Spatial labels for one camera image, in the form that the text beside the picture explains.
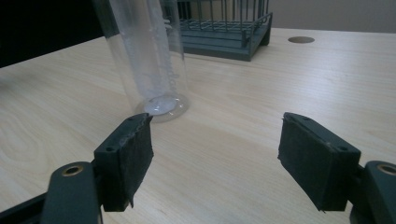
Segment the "wire basket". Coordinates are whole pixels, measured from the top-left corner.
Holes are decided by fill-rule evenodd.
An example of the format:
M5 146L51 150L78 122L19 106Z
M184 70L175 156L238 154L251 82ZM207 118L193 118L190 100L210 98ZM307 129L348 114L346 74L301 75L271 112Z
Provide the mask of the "wire basket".
M186 53L250 61L269 44L269 0L178 0Z

